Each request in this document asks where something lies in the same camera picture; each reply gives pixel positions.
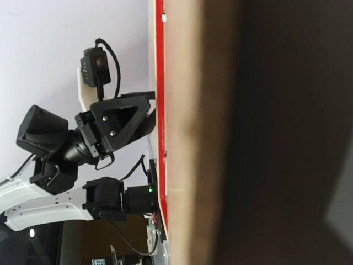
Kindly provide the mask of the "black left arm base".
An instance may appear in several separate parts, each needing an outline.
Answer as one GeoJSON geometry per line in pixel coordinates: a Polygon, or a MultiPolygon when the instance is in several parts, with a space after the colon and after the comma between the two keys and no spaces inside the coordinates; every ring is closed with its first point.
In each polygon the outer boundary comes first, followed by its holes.
{"type": "Polygon", "coordinates": [[[158,202],[158,177],[154,160],[149,160],[149,168],[144,163],[145,156],[142,155],[137,166],[147,177],[147,185],[128,187],[125,192],[126,212],[129,215],[147,215],[152,214],[152,218],[156,218],[159,214],[158,202]]]}

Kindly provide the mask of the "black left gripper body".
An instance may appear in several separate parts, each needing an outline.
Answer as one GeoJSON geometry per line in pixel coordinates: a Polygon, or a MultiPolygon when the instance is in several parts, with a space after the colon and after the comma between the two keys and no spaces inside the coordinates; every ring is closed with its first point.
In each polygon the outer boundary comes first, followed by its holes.
{"type": "Polygon", "coordinates": [[[103,137],[97,129],[91,111],[80,112],[75,116],[76,133],[81,141],[80,152],[91,160],[103,160],[107,157],[115,159],[113,153],[103,144],[103,137]]]}

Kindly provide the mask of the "red wooden picture frame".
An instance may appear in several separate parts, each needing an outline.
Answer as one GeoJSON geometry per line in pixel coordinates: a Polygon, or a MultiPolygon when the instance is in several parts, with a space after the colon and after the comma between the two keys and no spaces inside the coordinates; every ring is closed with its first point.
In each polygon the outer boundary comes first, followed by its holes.
{"type": "Polygon", "coordinates": [[[170,264],[192,264],[201,16],[201,1],[148,2],[149,86],[157,96],[149,141],[170,264]]]}

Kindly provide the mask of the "brown cardboard backing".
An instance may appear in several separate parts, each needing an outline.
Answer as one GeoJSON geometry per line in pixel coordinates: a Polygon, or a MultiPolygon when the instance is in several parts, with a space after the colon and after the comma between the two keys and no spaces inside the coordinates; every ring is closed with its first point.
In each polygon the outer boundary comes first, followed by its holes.
{"type": "Polygon", "coordinates": [[[352,2],[164,6],[171,264],[351,264],[352,2]]]}

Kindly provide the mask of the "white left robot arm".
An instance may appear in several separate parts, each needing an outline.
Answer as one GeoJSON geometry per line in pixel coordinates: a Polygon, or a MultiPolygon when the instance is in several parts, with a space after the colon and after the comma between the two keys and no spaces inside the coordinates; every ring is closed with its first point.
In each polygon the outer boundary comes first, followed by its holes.
{"type": "Polygon", "coordinates": [[[1,239],[32,226],[70,220],[125,221],[157,209],[157,181],[125,188],[124,180],[101,177],[75,188],[78,169],[115,159],[114,152],[150,134],[155,93],[135,92],[95,102],[76,115],[77,127],[33,105],[20,125],[17,145],[30,156],[1,181],[1,239]]]}

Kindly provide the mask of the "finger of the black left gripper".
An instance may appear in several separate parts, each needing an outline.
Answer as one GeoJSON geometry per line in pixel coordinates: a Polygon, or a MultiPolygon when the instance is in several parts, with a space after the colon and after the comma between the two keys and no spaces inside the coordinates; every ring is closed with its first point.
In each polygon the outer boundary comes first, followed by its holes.
{"type": "Polygon", "coordinates": [[[156,93],[155,91],[144,91],[144,92],[131,92],[126,94],[121,94],[120,98],[130,98],[130,97],[146,97],[148,100],[155,100],[156,93]]]}
{"type": "Polygon", "coordinates": [[[117,97],[90,106],[107,149],[115,152],[154,130],[156,110],[151,110],[150,101],[141,96],[117,97]]]}

